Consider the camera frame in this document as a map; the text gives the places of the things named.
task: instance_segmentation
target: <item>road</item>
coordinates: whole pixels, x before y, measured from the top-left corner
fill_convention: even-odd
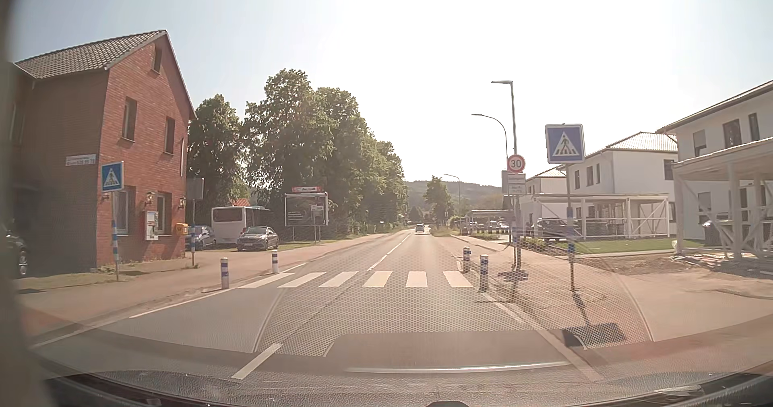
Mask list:
[[[440,239],[403,231],[35,352],[83,372],[183,372],[262,388],[601,378],[513,303],[479,293],[478,275],[459,273]]]

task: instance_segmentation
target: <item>distant car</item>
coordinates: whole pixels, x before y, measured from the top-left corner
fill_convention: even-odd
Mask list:
[[[27,244],[22,237],[16,234],[10,227],[2,225],[2,232],[5,234],[5,244],[12,260],[15,261],[13,275],[24,277],[29,272],[27,266]]]
[[[193,236],[188,235],[186,240],[186,250],[191,248],[191,240],[196,244],[196,250],[203,250],[207,247],[216,247],[217,239],[215,232],[210,226],[193,226]]]
[[[267,226],[249,226],[237,238],[237,252],[279,248],[279,235]]]

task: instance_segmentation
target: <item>blue sign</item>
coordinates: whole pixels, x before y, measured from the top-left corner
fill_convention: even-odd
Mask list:
[[[585,161],[582,125],[545,125],[548,164],[575,164]]]
[[[120,191],[124,188],[124,162],[102,164],[102,192]]]

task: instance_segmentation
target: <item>white bus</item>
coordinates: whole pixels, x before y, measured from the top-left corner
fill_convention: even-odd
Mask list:
[[[218,244],[236,244],[249,226],[265,226],[271,210],[263,206],[221,206],[212,208],[212,230]]]

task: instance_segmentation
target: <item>speed limit sign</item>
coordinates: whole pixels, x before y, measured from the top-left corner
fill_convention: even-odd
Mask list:
[[[521,155],[510,155],[507,159],[507,170],[519,174],[527,167],[527,161]]]

